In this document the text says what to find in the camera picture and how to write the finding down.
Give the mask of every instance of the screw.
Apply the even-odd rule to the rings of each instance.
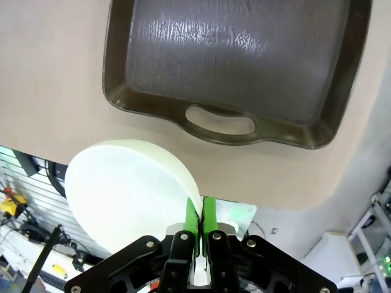
[[[72,289],[71,289],[71,292],[72,293],[80,293],[81,292],[81,288],[79,286],[73,286]]]
[[[247,246],[253,248],[256,246],[256,243],[254,240],[250,239],[247,241]]]
[[[220,239],[221,239],[221,234],[215,232],[215,233],[213,233],[212,238],[213,238],[214,240],[220,240]]]
[[[147,246],[148,248],[152,248],[154,245],[155,245],[155,243],[153,243],[153,241],[148,241],[148,242],[146,243],[146,246]]]

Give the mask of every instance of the black pole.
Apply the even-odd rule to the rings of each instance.
[[[42,270],[43,264],[45,263],[46,259],[49,256],[49,253],[51,252],[52,248],[59,243],[59,236],[61,233],[61,225],[58,225],[55,227],[53,232],[51,233],[47,243],[45,244],[43,250],[41,251],[41,254],[39,255],[37,261],[34,264],[34,267],[32,268],[28,278],[27,282],[24,285],[24,288],[21,293],[29,293],[32,286],[34,285],[35,281],[38,278],[39,273]]]

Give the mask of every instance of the white pegboard wall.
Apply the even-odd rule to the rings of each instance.
[[[90,252],[98,257],[107,258],[110,253],[92,240],[80,227],[69,209],[67,199],[59,195],[51,185],[45,170],[43,159],[36,159],[41,169],[38,174],[28,177],[12,150],[0,146],[0,177],[16,194],[27,198],[30,211],[46,229],[51,231],[61,224],[70,237],[84,244]],[[19,222],[26,217],[21,215]]]

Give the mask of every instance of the black clamp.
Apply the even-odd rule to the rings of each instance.
[[[66,293],[134,293],[160,280],[158,293],[240,293],[253,284],[264,293],[336,293],[335,284],[258,236],[239,241],[212,231],[207,239],[211,284],[191,285],[196,237],[183,230],[163,241],[144,236],[69,280]]]

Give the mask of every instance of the black cable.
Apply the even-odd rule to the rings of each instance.
[[[65,233],[64,229],[61,229],[61,234],[62,234],[62,237],[65,238],[65,245],[68,245],[69,243],[71,243],[71,237]]]
[[[37,219],[31,214],[29,210],[27,210],[27,208],[25,208],[23,212],[26,213],[26,217],[28,219],[32,220],[34,223],[38,223]]]
[[[11,221],[12,221],[12,219],[3,219],[0,223],[0,228],[3,227],[4,225],[8,224]]]
[[[263,231],[262,227],[261,227],[257,222],[255,222],[255,221],[251,221],[251,224],[254,224],[255,226],[258,227],[258,229],[259,229],[259,230],[262,232],[262,234],[263,234],[264,240],[266,240],[266,234],[265,234],[265,231]]]
[[[35,231],[37,232],[42,238],[44,238],[45,241],[47,241],[50,237],[50,232],[47,231],[46,229],[42,228],[42,227],[36,227],[36,226],[33,226],[33,225],[30,225],[30,224],[22,224],[20,225],[19,227],[20,230],[29,230],[29,231]]]
[[[15,228],[15,229],[11,229],[10,231],[8,231],[7,234],[4,236],[4,238],[2,239],[2,241],[0,242],[0,246],[4,242],[4,240],[7,238],[8,234],[10,234],[12,231],[19,231],[19,229]]]
[[[93,254],[91,253],[91,251],[90,251],[83,243],[81,243],[80,241],[71,239],[71,242],[76,242],[76,243],[80,244],[81,246],[84,247],[84,249],[86,250],[86,252],[88,252],[90,255],[93,255]]]
[[[65,189],[61,185],[61,183],[58,181],[57,177],[55,176],[55,170],[54,170],[55,163],[52,161],[45,160],[45,170],[46,175],[48,176],[48,179],[51,183],[51,185],[54,187],[54,189],[57,190],[57,192],[62,196],[67,198],[65,194]]]

